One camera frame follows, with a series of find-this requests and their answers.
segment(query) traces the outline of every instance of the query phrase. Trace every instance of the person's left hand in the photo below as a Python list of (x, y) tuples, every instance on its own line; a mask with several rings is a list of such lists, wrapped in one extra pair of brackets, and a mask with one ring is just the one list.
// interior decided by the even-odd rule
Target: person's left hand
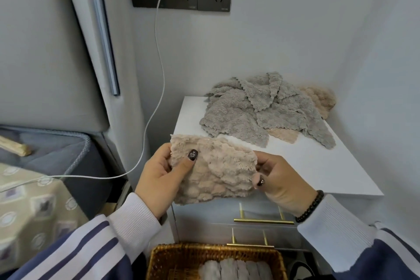
[(193, 149), (171, 170), (168, 160), (171, 143), (163, 144), (146, 162), (135, 193), (143, 200), (157, 219), (166, 213), (173, 202), (179, 185), (194, 166), (198, 152)]

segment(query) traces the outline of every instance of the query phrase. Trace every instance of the drawer front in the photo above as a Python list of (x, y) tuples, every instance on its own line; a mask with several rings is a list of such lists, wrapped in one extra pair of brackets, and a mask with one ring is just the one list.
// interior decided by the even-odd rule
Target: drawer front
[(294, 222), (292, 215), (280, 213), (279, 207), (259, 191), (254, 191), (245, 198), (214, 199), (184, 206), (173, 204), (173, 212), (176, 220), (187, 219), (220, 224), (275, 224), (275, 222), (288, 221), (293, 225)]
[(177, 220), (176, 227), (180, 242), (226, 245), (233, 242), (234, 235), (237, 244), (265, 246), (265, 236), (269, 246), (302, 249), (301, 235), (294, 227), (191, 223), (188, 220)]

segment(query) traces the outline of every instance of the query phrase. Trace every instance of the painted fingernail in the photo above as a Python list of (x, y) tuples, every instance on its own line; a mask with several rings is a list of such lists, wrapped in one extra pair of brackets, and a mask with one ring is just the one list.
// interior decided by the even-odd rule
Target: painted fingernail
[(262, 175), (260, 175), (260, 180), (257, 183), (257, 186), (263, 186), (265, 183), (265, 179)]
[(191, 152), (188, 154), (188, 158), (192, 161), (195, 161), (197, 156), (198, 156), (198, 151), (195, 149), (192, 149)]

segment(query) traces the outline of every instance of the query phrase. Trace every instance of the bracelet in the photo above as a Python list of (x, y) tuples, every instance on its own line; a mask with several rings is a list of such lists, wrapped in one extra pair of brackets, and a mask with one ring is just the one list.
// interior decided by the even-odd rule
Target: bracelet
[(315, 200), (312, 202), (309, 208), (302, 214), (302, 216), (295, 217), (297, 223), (304, 222), (321, 203), (321, 200), (324, 198), (324, 192), (323, 191), (317, 191), (317, 192), (318, 192), (318, 195), (316, 196)]

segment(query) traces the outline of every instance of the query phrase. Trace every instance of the wicker basket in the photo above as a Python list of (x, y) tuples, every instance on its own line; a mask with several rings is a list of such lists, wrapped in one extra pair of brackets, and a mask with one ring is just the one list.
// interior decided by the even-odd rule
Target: wicker basket
[(150, 257), (147, 280), (200, 280), (198, 268), (208, 260), (234, 258), (266, 261), (274, 280), (287, 280), (281, 254), (269, 248), (247, 248), (199, 243), (159, 245)]

